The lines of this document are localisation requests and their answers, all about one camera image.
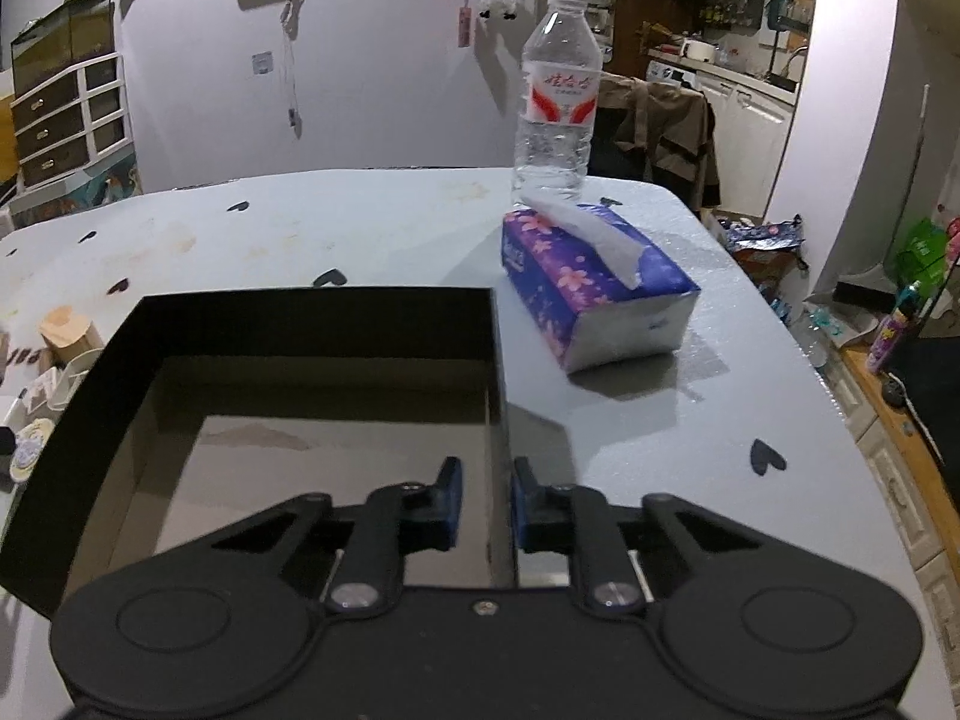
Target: open box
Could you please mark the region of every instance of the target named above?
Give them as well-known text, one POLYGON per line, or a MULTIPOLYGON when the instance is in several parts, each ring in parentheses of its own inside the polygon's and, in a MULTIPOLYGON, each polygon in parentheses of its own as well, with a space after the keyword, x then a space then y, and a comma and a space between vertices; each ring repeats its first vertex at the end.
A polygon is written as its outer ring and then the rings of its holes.
POLYGON ((456 549, 408 584, 507 586, 510 457, 493 292, 360 287, 144 298, 59 420, 0 547, 45 616, 104 573, 322 491, 464 464, 456 549))

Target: brown jacket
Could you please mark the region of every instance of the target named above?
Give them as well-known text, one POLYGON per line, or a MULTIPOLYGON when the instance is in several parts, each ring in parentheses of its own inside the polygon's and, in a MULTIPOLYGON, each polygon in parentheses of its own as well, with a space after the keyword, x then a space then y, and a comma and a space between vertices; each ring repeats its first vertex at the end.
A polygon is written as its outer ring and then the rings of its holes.
POLYGON ((712 200, 719 197, 713 113, 703 94, 605 73, 598 104, 627 111, 613 141, 621 151, 646 152, 645 180, 653 179, 655 169, 666 170, 692 185, 686 199, 692 210, 704 204, 704 194, 707 205, 717 204, 712 200))

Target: bolt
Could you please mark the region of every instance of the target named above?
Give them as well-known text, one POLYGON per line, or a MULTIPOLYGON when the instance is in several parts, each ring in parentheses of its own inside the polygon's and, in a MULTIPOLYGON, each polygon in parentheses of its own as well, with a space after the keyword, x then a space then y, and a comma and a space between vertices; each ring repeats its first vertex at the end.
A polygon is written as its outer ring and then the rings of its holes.
POLYGON ((363 581, 347 581, 344 584, 338 584, 330 592, 330 600, 340 608, 368 608, 375 604, 380 598, 380 593, 375 587, 363 581))
POLYGON ((496 601, 477 601, 473 605, 473 610, 481 617, 490 617, 492 614, 496 614, 499 609, 500 605, 496 601))
POLYGON ((630 607, 640 600, 640 590, 625 581, 605 581, 594 587, 593 597, 607 608, 630 607))

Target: purple tissue box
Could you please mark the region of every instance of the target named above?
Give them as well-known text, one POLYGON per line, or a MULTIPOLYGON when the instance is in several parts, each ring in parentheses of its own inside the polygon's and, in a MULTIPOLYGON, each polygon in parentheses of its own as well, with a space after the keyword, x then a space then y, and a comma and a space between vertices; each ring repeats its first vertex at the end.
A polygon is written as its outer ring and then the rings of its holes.
POLYGON ((503 218, 504 269, 563 370, 673 351, 700 288, 643 233, 602 205, 581 205, 646 250, 630 290, 593 248, 529 208, 503 218))

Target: fish tank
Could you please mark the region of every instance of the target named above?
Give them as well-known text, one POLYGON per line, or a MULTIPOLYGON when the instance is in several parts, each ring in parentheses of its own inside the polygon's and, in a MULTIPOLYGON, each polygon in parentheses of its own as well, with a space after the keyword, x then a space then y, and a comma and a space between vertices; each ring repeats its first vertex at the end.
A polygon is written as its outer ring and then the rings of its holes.
POLYGON ((13 90, 22 97, 71 65, 113 51, 113 0, 67 1, 11 42, 13 90))

